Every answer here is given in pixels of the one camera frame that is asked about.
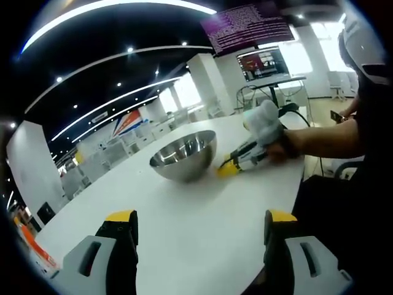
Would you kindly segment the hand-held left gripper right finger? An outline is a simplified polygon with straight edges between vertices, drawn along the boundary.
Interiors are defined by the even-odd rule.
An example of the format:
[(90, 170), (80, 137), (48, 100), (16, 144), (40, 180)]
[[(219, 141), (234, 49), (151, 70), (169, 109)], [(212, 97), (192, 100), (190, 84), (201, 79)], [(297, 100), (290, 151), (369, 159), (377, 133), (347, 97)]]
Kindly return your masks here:
[(244, 294), (350, 294), (353, 279), (295, 216), (267, 210), (264, 266)]

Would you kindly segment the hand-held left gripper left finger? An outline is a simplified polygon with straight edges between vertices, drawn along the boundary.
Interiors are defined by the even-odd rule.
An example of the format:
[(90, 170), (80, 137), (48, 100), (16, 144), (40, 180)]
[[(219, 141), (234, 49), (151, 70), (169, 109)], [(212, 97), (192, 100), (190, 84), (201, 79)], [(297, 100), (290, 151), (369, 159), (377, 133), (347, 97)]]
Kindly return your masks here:
[(64, 257), (53, 284), (61, 294), (136, 294), (137, 245), (137, 211), (112, 213)]

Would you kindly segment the person's right hand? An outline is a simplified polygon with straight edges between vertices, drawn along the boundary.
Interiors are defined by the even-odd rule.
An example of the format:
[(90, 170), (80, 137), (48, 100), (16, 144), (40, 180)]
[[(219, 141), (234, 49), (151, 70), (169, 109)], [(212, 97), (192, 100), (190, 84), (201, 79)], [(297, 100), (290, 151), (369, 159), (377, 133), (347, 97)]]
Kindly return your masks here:
[(282, 135), (280, 139), (266, 147), (266, 152), (269, 160), (273, 163), (283, 163), (290, 158), (286, 148), (287, 136)]

